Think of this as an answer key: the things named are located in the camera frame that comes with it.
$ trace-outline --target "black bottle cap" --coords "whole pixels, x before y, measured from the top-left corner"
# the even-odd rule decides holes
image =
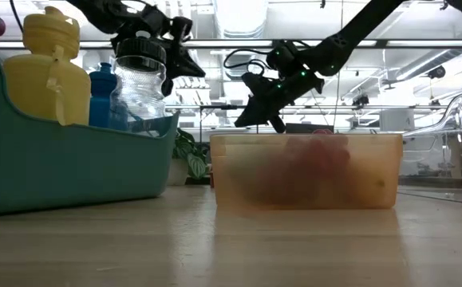
[[[165,65],[166,60],[165,49],[146,37],[128,38],[117,44],[116,61],[119,65],[129,69],[154,72],[160,69],[160,63]]]

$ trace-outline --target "blue water bottle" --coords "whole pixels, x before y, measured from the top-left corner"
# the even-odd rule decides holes
[[[110,94],[117,86],[117,76],[112,74],[112,65],[100,63],[100,70],[90,73],[89,77],[91,80],[89,125],[108,128]]]

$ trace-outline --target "teal basket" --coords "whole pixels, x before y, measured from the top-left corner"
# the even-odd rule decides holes
[[[62,127],[13,105],[0,64],[0,214],[160,195],[178,117],[148,121],[155,138]]]

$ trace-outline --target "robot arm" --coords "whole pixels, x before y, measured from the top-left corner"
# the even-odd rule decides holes
[[[298,51],[291,41],[279,41],[268,53],[267,63],[277,69],[280,79],[245,73],[243,82],[252,91],[248,105],[236,120],[236,127],[266,124],[282,133],[285,125],[279,110],[315,88],[322,92],[324,80],[315,76],[333,76],[348,61],[358,44],[374,31],[403,0],[371,0],[340,32],[329,36],[314,48]],[[448,0],[462,12],[462,0]]]
[[[120,0],[67,0],[77,7],[96,28],[103,33],[117,33],[112,47],[136,32],[146,31],[150,40],[164,47],[167,52],[167,79],[162,93],[170,95],[172,80],[180,76],[204,77],[206,73],[192,60],[182,43],[187,40],[192,29],[192,20],[184,17],[168,18],[156,6],[145,4],[138,13],[128,12],[129,7]],[[170,33],[173,39],[163,36]]]

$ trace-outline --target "table surface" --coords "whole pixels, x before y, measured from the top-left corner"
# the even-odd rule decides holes
[[[0,287],[462,286],[462,204],[224,214],[207,187],[0,217]]]

